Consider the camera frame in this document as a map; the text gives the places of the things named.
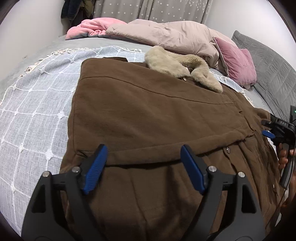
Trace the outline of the right hand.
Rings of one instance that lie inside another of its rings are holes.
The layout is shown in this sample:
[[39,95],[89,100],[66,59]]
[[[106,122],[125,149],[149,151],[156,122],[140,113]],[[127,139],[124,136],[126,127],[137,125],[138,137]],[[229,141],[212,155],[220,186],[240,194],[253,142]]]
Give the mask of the right hand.
[[278,167],[282,170],[288,163],[288,157],[294,156],[295,150],[285,150],[283,144],[280,143],[277,147]]

